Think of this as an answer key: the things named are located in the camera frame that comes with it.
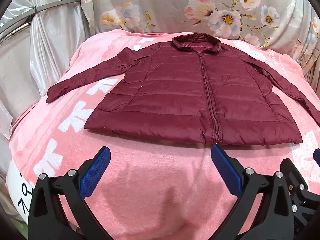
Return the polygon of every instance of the metal bolt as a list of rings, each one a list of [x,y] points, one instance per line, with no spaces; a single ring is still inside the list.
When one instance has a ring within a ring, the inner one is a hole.
[[[42,173],[42,174],[40,174],[39,179],[45,179],[45,177],[46,177],[46,174]]]
[[[296,205],[292,205],[292,212],[295,213],[297,211],[298,207]]]
[[[74,176],[76,173],[77,173],[76,170],[70,170],[70,171],[68,171],[68,176],[72,177],[72,176]]]
[[[246,168],[246,169],[245,169],[245,172],[246,172],[247,174],[249,174],[249,175],[254,174],[254,170],[253,170],[252,168]]]
[[[277,176],[278,178],[282,178],[282,177],[283,177],[283,173],[282,173],[281,171],[277,171],[277,172],[276,172],[276,176]]]

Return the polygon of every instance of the jacket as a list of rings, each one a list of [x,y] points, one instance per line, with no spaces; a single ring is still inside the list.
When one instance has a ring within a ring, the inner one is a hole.
[[[122,73],[124,79],[94,109],[85,129],[206,145],[301,143],[297,124],[272,85],[320,124],[320,112],[277,71],[204,33],[139,51],[125,48],[49,88],[46,102]]]

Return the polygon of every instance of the bed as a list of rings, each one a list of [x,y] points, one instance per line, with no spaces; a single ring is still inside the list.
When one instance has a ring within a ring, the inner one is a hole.
[[[124,30],[97,34],[78,48],[60,81],[114,57],[124,47],[139,50],[177,35]],[[269,64],[320,109],[319,98],[304,79],[300,66],[288,55],[260,50],[243,41],[220,40]],[[9,143],[14,164],[10,165],[7,187],[16,208],[27,220],[32,187],[41,173],[50,177],[65,174],[107,146],[111,163],[86,202],[112,237],[209,238],[236,200],[211,161],[210,147],[105,136],[83,129],[94,107],[123,77],[110,77],[73,90],[51,104],[45,103],[44,96],[15,122]],[[279,170],[284,158],[290,158],[309,190],[320,193],[320,168],[312,158],[320,141],[320,128],[302,106],[278,89],[273,91],[295,119],[303,143],[228,146],[225,150],[244,167],[268,175]],[[76,225],[65,199],[62,202],[68,219]],[[243,230],[248,229],[254,215],[250,214]]]

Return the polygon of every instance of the blue textured pad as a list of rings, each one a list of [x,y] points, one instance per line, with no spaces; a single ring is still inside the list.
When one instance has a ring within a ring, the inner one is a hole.
[[[211,158],[229,192],[240,198],[242,195],[242,179],[225,154],[216,145],[211,149]]]
[[[109,148],[105,148],[84,174],[79,183],[79,195],[82,199],[92,195],[111,160]]]
[[[314,151],[313,159],[316,161],[316,163],[320,167],[320,149],[319,148]]]

